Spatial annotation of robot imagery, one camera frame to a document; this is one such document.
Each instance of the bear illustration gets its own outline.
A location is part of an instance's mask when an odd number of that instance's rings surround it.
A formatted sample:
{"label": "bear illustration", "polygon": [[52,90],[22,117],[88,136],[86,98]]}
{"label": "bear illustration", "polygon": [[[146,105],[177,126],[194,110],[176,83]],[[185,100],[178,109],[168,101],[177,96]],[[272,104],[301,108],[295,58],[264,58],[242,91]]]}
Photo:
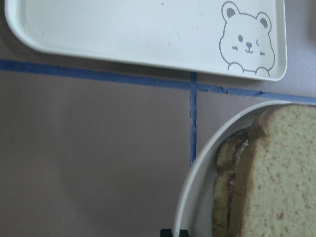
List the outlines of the bear illustration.
{"label": "bear illustration", "polygon": [[228,70],[270,76],[275,53],[269,35],[271,21],[267,14],[259,12],[255,17],[240,13],[233,2],[227,1],[222,6],[222,15],[226,23],[219,48],[228,63]]}

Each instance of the gray surface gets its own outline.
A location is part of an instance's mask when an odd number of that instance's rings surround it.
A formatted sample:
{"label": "gray surface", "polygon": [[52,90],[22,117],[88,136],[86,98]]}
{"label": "gray surface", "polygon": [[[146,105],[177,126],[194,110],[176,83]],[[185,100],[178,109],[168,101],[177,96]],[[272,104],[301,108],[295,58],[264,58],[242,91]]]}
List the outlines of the gray surface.
{"label": "gray surface", "polygon": [[[35,52],[9,30],[0,59],[190,83],[190,73]],[[279,82],[197,75],[198,84],[316,97],[316,3],[286,0]],[[197,150],[266,99],[197,92]],[[158,236],[190,168],[190,90],[0,71],[0,236]]]}

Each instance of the white tray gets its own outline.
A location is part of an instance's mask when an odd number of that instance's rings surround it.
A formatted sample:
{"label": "white tray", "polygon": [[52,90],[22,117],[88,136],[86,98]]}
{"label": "white tray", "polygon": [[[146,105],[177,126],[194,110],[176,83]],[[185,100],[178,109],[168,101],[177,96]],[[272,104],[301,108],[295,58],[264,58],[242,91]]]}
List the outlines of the white tray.
{"label": "white tray", "polygon": [[6,0],[5,15],[41,52],[274,81],[286,71],[284,0]]}
{"label": "white tray", "polygon": [[266,109],[285,101],[269,101],[251,106],[225,123],[205,144],[191,167],[178,201],[173,226],[174,236],[188,230],[192,237],[212,237],[213,183],[217,176],[216,152],[234,132],[251,126]]}

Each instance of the sandwich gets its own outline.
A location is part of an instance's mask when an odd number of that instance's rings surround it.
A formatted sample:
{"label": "sandwich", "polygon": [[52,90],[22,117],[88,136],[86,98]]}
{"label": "sandwich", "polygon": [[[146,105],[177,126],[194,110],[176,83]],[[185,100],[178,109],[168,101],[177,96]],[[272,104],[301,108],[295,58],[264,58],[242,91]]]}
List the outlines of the sandwich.
{"label": "sandwich", "polygon": [[281,105],[217,154],[213,237],[316,236],[316,107]]}

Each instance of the bear ear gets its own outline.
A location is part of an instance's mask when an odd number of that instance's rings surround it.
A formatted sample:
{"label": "bear ear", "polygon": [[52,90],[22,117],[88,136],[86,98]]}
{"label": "bear ear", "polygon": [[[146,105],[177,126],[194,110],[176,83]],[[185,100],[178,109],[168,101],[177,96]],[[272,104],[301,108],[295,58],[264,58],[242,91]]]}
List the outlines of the bear ear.
{"label": "bear ear", "polygon": [[259,12],[257,15],[257,20],[267,29],[268,33],[271,30],[271,21],[267,14],[264,12]]}
{"label": "bear ear", "polygon": [[232,16],[239,14],[239,9],[235,3],[227,1],[222,6],[222,15],[227,22]]}

